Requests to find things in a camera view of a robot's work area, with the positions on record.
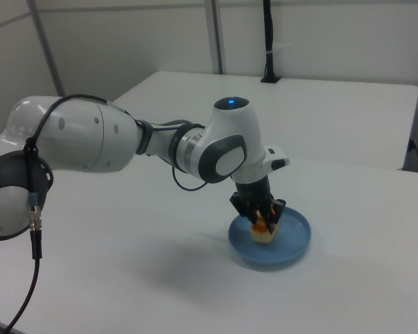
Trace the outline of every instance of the cable connector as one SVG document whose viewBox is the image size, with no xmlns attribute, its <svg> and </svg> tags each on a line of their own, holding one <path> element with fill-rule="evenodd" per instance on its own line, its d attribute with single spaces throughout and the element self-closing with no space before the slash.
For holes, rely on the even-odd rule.
<svg viewBox="0 0 418 334">
<path fill-rule="evenodd" d="M 42 229 L 42 215 L 40 214 L 39 206 L 33 206 L 29 210 L 29 229 L 31 231 Z"/>
<path fill-rule="evenodd" d="M 38 205 L 37 193 L 29 194 L 29 234 L 31 235 L 31 247 L 33 259 L 42 258 L 42 214 Z"/>
</svg>

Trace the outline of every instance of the blue plate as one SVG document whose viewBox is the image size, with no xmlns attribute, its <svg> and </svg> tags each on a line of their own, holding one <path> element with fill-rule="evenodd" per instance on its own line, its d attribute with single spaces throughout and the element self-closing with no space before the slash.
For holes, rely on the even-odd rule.
<svg viewBox="0 0 418 334">
<path fill-rule="evenodd" d="M 251 222 L 237 216 L 229 226 L 229 242 L 244 260 L 254 264 L 290 264 L 307 249 L 311 228 L 303 215 L 289 207 L 280 219 L 274 239 L 269 244 L 259 244 L 251 238 Z"/>
</svg>

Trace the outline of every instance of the white table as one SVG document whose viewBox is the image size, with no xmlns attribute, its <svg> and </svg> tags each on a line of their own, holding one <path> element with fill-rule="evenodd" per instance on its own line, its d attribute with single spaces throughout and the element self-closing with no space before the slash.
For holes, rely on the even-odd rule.
<svg viewBox="0 0 418 334">
<path fill-rule="evenodd" d="M 130 96 L 118 103 L 127 107 Z M 151 98 L 155 106 L 168 97 Z M 170 104 L 170 115 L 138 102 L 133 115 L 152 122 L 208 119 L 188 100 Z M 263 137 L 272 143 L 271 133 Z M 306 216 L 312 240 L 299 262 L 270 271 L 247 266 L 229 247 L 230 180 L 186 193 L 170 173 L 156 157 L 135 157 L 119 173 L 55 174 L 40 277 L 17 329 L 418 333 L 418 174 L 291 157 L 270 175 L 272 192 Z M 1 322 L 14 317 L 32 272 L 27 233 L 0 242 Z"/>
<path fill-rule="evenodd" d="M 147 121 L 206 124 L 213 104 L 227 96 L 247 98 L 263 142 L 279 143 L 290 157 L 396 170 L 404 165 L 418 87 L 298 79 L 266 84 L 257 77 L 157 72 L 117 102 Z"/>
</svg>

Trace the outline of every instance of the white desk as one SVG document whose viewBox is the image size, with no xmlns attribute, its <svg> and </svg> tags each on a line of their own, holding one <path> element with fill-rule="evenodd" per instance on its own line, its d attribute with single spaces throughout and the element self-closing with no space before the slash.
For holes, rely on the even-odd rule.
<svg viewBox="0 0 418 334">
<path fill-rule="evenodd" d="M 263 142 L 280 144 L 290 157 L 396 170 L 404 165 L 418 87 L 157 72 L 117 102 L 147 121 L 206 124 L 213 104 L 227 96 L 247 98 Z"/>
<path fill-rule="evenodd" d="M 149 80 L 134 92 L 147 94 Z M 151 95 L 152 105 L 166 104 L 167 96 L 158 102 L 162 97 Z M 130 98 L 118 103 L 127 106 Z M 168 118 L 163 109 L 146 110 L 148 99 L 138 102 L 141 118 Z M 170 105 L 168 119 L 207 120 L 183 103 Z M 250 268 L 230 250 L 229 180 L 186 193 L 156 157 L 135 157 L 109 175 L 55 173 L 43 211 L 39 281 L 16 328 L 418 333 L 418 174 L 291 157 L 270 181 L 273 194 L 312 227 L 305 256 L 277 271 Z M 1 322 L 14 317 L 32 273 L 28 234 L 0 242 Z"/>
</svg>

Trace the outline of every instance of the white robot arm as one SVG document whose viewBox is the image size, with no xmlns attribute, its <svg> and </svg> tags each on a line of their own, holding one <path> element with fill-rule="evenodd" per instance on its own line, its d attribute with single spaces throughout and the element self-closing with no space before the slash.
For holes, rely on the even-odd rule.
<svg viewBox="0 0 418 334">
<path fill-rule="evenodd" d="M 0 134 L 0 240 L 27 228 L 29 188 L 22 149 L 57 100 L 59 97 L 23 99 Z M 135 120 L 105 100 L 68 100 L 46 119 L 37 148 L 44 161 L 34 167 L 39 175 L 34 184 L 41 189 L 41 207 L 52 183 L 48 166 L 52 170 L 109 173 L 123 169 L 136 154 L 159 156 L 207 183 L 231 177 L 238 189 L 231 198 L 235 208 L 252 222 L 259 211 L 267 217 L 268 229 L 284 207 L 284 201 L 273 199 L 267 175 L 287 165 L 289 159 L 278 146 L 261 144 L 254 109 L 240 97 L 216 102 L 206 127 L 185 120 L 154 125 Z"/>
</svg>

